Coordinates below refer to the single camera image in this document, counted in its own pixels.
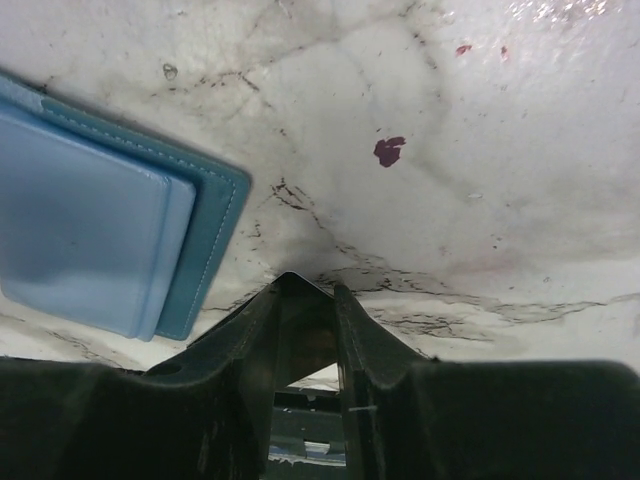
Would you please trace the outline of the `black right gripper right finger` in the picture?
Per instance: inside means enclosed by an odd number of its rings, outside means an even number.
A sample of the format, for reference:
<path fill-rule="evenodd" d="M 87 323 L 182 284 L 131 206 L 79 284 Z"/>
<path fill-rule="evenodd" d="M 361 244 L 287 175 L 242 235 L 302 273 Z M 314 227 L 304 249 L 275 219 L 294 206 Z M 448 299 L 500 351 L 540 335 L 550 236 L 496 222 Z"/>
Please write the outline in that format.
<path fill-rule="evenodd" d="M 352 479 L 635 479 L 639 377 L 611 361 L 424 357 L 334 290 Z"/>

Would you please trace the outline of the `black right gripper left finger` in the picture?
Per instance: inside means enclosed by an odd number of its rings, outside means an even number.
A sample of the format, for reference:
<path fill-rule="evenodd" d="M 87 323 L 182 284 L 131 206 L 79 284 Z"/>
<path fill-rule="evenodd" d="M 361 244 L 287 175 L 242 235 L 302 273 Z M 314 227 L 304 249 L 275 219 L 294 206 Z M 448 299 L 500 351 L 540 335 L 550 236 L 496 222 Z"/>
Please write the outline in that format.
<path fill-rule="evenodd" d="M 266 468 L 280 290 L 138 372 L 1 362 L 5 479 L 257 479 Z"/>

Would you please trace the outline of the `blue leather card holder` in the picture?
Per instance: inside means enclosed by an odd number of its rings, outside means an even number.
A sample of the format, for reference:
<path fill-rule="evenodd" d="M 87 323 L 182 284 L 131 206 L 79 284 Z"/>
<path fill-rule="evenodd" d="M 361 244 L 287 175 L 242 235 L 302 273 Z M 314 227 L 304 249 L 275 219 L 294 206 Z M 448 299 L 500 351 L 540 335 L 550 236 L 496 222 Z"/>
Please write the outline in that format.
<path fill-rule="evenodd" d="M 1 79 L 1 292 L 148 341 L 185 339 L 247 173 Z"/>

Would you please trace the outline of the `black credit card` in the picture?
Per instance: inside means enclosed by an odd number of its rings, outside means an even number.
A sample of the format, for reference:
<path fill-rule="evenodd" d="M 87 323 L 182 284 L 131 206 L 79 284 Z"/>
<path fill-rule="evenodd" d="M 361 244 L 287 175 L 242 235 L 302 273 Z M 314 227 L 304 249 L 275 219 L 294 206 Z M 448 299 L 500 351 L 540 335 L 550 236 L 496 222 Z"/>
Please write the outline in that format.
<path fill-rule="evenodd" d="M 335 301 L 294 272 L 274 284 L 281 292 L 276 388 L 287 387 L 337 362 Z"/>

